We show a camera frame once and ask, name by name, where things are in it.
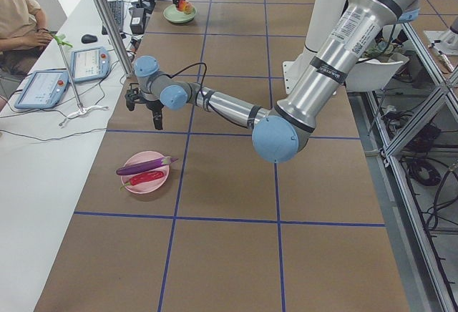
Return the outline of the green plate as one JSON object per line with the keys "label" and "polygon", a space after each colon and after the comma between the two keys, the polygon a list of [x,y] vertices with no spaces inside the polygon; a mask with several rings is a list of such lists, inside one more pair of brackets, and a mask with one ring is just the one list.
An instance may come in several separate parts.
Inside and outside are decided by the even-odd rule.
{"label": "green plate", "polygon": [[169,5],[164,11],[165,19],[173,24],[185,24],[192,21],[197,14],[196,8],[191,6],[187,11],[179,11],[175,5]]}

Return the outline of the seated person beige shirt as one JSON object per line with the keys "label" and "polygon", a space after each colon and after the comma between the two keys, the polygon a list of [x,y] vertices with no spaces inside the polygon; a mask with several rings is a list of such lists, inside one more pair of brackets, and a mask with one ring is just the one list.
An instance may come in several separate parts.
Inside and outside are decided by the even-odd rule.
{"label": "seated person beige shirt", "polygon": [[36,0],[1,0],[1,65],[6,71],[28,74],[53,39]]}

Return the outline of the aluminium frame post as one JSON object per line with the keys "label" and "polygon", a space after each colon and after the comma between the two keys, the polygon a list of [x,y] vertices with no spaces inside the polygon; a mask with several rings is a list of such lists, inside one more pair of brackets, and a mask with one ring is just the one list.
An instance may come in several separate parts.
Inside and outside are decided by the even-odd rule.
{"label": "aluminium frame post", "polygon": [[133,66],[130,61],[127,50],[125,49],[120,31],[117,28],[115,19],[111,14],[107,0],[93,0],[96,6],[97,12],[102,20],[102,25],[105,26],[109,40],[114,48],[114,52],[117,55],[120,64],[124,70],[126,78],[130,78],[133,74]]}

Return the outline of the white plastic bin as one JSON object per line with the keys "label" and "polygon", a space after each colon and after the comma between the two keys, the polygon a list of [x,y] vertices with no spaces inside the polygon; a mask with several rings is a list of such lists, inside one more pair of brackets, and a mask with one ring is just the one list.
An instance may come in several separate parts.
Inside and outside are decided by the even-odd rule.
{"label": "white plastic bin", "polygon": [[395,53],[382,62],[372,59],[362,64],[356,64],[346,78],[346,90],[348,92],[370,92],[383,89],[408,61],[408,57]]}

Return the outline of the black computer mouse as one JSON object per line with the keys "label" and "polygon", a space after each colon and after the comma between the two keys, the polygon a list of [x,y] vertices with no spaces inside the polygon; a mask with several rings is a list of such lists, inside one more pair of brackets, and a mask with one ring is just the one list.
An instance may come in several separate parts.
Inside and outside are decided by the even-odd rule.
{"label": "black computer mouse", "polygon": [[83,44],[91,44],[98,41],[97,36],[92,34],[84,34],[81,38],[81,43]]}

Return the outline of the far blue teach pendant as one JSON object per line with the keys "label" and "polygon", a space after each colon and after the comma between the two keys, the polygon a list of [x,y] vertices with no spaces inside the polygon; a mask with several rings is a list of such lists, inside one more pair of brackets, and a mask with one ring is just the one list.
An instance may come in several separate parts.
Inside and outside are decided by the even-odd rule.
{"label": "far blue teach pendant", "polygon": [[76,83],[103,79],[109,74],[110,60],[104,47],[80,49],[71,53],[70,71]]}

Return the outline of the red chili pepper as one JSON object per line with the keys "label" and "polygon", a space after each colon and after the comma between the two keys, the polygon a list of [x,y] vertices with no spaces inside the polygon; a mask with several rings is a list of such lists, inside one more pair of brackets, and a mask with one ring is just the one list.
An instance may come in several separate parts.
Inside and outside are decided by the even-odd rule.
{"label": "red chili pepper", "polygon": [[122,185],[122,187],[132,187],[132,186],[139,186],[137,190],[149,190],[153,191],[157,188],[160,184],[155,183],[155,181],[161,181],[165,177],[165,173],[163,171],[149,171],[143,172],[137,175],[132,176],[126,183]]}

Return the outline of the red pomegranate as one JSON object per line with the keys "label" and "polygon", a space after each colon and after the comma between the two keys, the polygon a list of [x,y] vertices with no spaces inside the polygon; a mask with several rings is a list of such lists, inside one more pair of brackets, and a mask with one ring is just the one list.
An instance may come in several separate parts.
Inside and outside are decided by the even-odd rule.
{"label": "red pomegranate", "polygon": [[194,12],[194,6],[189,1],[179,0],[177,10],[184,14],[191,14]]}

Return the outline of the black keyboard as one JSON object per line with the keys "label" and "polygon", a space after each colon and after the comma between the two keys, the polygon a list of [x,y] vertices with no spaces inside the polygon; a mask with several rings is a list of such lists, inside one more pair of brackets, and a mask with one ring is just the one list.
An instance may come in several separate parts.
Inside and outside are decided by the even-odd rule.
{"label": "black keyboard", "polygon": [[124,19],[125,19],[125,8],[122,0],[108,1],[107,2],[109,11],[114,18],[115,24],[119,32],[123,32]]}

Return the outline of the black power adapter box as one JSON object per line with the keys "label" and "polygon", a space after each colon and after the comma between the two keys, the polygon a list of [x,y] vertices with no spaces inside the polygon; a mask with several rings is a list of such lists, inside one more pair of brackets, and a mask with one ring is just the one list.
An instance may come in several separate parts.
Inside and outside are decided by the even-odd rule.
{"label": "black power adapter box", "polygon": [[131,8],[130,9],[130,30],[134,35],[141,35],[145,32],[145,9]]}

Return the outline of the thin metal stand rod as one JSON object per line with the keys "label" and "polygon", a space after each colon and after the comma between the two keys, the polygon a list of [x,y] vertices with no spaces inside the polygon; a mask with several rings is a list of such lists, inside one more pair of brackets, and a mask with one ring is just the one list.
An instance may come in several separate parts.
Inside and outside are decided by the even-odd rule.
{"label": "thin metal stand rod", "polygon": [[73,112],[73,113],[70,113],[68,114],[64,120],[59,124],[60,126],[64,126],[64,124],[67,122],[67,121],[70,121],[70,120],[73,120],[77,117],[81,117],[83,115],[86,115],[88,114],[89,112],[91,112],[92,110],[108,110],[109,107],[105,107],[105,106],[100,106],[100,105],[92,105],[92,106],[89,106],[89,107],[85,107],[83,104],[82,104],[82,101],[81,99],[79,98],[79,94],[78,94],[78,91],[77,91],[77,88],[76,88],[76,82],[74,81],[73,77],[72,77],[72,73],[70,71],[70,64],[71,64],[71,54],[70,54],[70,62],[68,62],[67,60],[67,55],[65,54],[65,51],[64,51],[64,47],[69,47],[70,49],[73,47],[70,43],[66,42],[64,39],[65,39],[65,35],[64,34],[60,34],[60,35],[54,35],[53,36],[54,40],[57,42],[58,46],[59,46],[59,50],[61,52],[61,55],[62,55],[62,59],[63,59],[63,62],[64,62],[64,65],[66,67],[66,70],[67,70],[67,73],[69,75],[69,83],[71,85],[71,88],[73,90],[73,93],[74,93],[74,97],[76,99],[76,103],[77,103],[77,111],[76,112]]}

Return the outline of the purple eggplant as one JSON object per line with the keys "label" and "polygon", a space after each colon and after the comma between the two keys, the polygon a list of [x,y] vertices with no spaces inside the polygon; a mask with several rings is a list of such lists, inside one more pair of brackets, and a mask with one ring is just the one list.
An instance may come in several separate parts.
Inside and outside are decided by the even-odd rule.
{"label": "purple eggplant", "polygon": [[142,172],[147,172],[149,170],[157,169],[159,167],[164,167],[166,165],[171,165],[173,162],[177,161],[177,157],[164,156],[154,160],[149,160],[146,162],[139,162],[133,165],[125,165],[116,170],[116,174],[121,175],[135,175]]}

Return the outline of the pink plate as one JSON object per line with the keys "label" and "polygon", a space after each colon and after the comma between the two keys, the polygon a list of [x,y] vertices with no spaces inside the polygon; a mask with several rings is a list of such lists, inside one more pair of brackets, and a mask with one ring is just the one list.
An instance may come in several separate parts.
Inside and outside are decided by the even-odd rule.
{"label": "pink plate", "polygon": [[[125,164],[133,165],[133,164],[137,164],[140,162],[146,162],[149,160],[156,160],[162,156],[163,154],[159,152],[155,152],[155,151],[148,150],[148,151],[138,152],[137,154],[131,156],[131,158],[129,158]],[[127,185],[125,186],[125,189],[130,192],[136,193],[136,194],[147,194],[147,193],[150,193],[150,192],[153,192],[159,189],[167,180],[167,177],[170,173],[170,166],[166,165],[163,167],[155,168],[153,169],[153,171],[161,171],[163,172],[163,176],[161,178],[157,178],[156,180],[143,182],[138,185]]]}

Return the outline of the near blue teach pendant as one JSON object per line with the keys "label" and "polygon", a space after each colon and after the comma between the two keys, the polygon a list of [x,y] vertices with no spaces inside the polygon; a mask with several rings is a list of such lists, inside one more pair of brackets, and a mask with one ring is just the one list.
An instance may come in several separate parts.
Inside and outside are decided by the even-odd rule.
{"label": "near blue teach pendant", "polygon": [[47,109],[62,98],[69,75],[65,70],[39,70],[32,73],[14,104],[16,109]]}

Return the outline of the aluminium frame rack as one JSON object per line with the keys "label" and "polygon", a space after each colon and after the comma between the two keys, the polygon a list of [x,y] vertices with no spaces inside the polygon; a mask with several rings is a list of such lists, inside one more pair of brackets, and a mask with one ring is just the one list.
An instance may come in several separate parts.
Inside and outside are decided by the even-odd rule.
{"label": "aluminium frame rack", "polygon": [[394,176],[406,234],[429,284],[430,311],[457,309],[457,68],[438,52],[440,28],[406,24],[408,58],[385,88],[369,93],[381,156]]}

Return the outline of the blue teach pendant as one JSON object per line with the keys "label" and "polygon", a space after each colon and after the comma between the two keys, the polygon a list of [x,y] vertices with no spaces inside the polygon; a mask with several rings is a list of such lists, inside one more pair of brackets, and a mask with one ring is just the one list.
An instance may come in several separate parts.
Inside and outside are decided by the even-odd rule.
{"label": "blue teach pendant", "polygon": [[39,70],[32,73],[14,104],[16,109],[47,109],[62,98],[69,75],[65,70]]}
{"label": "blue teach pendant", "polygon": [[110,60],[104,47],[80,49],[71,53],[70,71],[76,83],[103,79],[109,74]]}

